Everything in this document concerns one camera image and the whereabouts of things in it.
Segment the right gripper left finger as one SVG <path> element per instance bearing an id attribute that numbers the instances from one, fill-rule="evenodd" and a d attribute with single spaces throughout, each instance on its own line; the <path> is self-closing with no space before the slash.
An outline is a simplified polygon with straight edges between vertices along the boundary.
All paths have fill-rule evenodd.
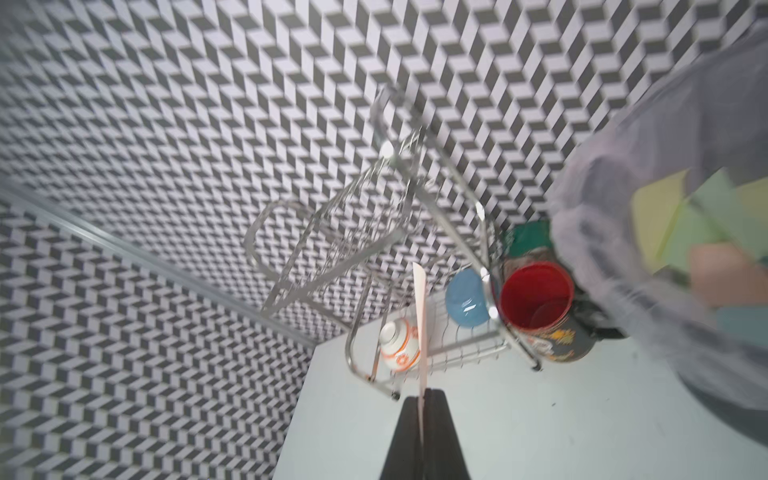
<path id="1" fill-rule="evenodd" d="M 394 430 L 380 480 L 420 478 L 420 434 L 416 397 L 407 397 Z"/>

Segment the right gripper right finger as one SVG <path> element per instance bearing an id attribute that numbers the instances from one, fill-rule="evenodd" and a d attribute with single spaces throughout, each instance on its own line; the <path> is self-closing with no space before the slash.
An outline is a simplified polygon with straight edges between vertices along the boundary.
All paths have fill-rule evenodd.
<path id="1" fill-rule="evenodd" d="M 424 414 L 425 478 L 469 480 L 470 475 L 443 390 L 426 390 Z"/>

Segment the pink sticky note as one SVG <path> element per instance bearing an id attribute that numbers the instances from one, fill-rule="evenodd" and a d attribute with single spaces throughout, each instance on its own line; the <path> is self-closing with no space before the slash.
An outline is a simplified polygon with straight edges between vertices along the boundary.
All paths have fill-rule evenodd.
<path id="1" fill-rule="evenodd" d="M 417 414 L 419 437 L 421 445 L 425 444 L 425 400 L 428 376 L 428 330 L 427 330 L 427 276 L 424 268 L 418 264 L 412 264 L 414 281 L 414 298 L 417 321 L 417 334 L 419 340 L 419 395 L 417 400 Z"/>

